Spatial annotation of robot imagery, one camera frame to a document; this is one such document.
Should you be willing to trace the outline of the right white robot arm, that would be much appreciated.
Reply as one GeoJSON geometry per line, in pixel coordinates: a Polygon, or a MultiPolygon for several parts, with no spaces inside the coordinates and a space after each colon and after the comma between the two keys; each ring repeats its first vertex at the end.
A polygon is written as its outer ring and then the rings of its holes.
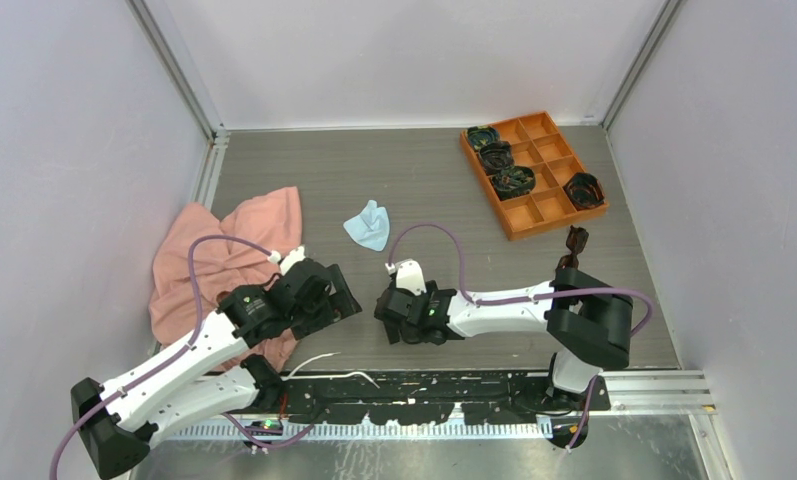
{"type": "Polygon", "coordinates": [[[630,364],[632,298],[574,268],[524,289],[460,292],[423,278],[415,261],[390,271],[390,283],[374,316],[390,343],[441,345],[492,333],[539,333],[561,350],[550,364],[545,397],[570,410],[590,381],[604,371],[630,364]]]}

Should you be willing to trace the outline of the light blue cleaning cloth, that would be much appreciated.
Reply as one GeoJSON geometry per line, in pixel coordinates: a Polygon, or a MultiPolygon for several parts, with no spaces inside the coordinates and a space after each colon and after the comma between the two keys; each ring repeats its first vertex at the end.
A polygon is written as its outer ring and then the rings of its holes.
{"type": "Polygon", "coordinates": [[[391,224],[386,208],[369,200],[357,215],[343,223],[343,229],[357,245],[381,252],[388,243],[391,224]]]}

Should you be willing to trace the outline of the brown tortoise sunglasses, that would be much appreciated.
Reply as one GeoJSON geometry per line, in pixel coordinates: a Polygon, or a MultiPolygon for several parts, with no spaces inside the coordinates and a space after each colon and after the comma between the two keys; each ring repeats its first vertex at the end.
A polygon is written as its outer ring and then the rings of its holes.
{"type": "Polygon", "coordinates": [[[574,225],[569,227],[565,246],[568,250],[558,261],[556,268],[575,268],[579,267],[579,256],[584,251],[589,239],[589,232],[583,227],[574,225]]]}

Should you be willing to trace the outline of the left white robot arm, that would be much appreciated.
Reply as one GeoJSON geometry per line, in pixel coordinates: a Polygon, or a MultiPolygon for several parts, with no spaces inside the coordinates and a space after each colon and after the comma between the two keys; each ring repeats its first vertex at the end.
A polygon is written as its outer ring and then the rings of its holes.
{"type": "Polygon", "coordinates": [[[75,432],[101,479],[141,463],[171,434],[211,416],[278,405],[283,381],[260,343],[289,333],[300,340],[361,312],[338,265],[304,258],[270,285],[241,285],[195,330],[105,382],[70,390],[75,432]]]}

